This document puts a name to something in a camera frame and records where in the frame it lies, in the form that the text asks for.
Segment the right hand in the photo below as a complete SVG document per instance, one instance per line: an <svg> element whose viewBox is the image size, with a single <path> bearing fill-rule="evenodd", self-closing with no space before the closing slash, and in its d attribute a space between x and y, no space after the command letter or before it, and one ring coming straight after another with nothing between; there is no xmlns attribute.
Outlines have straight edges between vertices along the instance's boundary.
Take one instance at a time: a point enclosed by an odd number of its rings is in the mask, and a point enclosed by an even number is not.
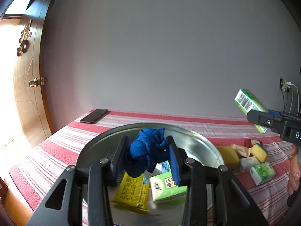
<svg viewBox="0 0 301 226"><path fill-rule="evenodd" d="M287 189L289 195L293 195L299 188L300 184L300 165L298 163L298 146L293 145L291 150L291 163L290 163L290 171L289 171L289 180L287 184Z"/></svg>

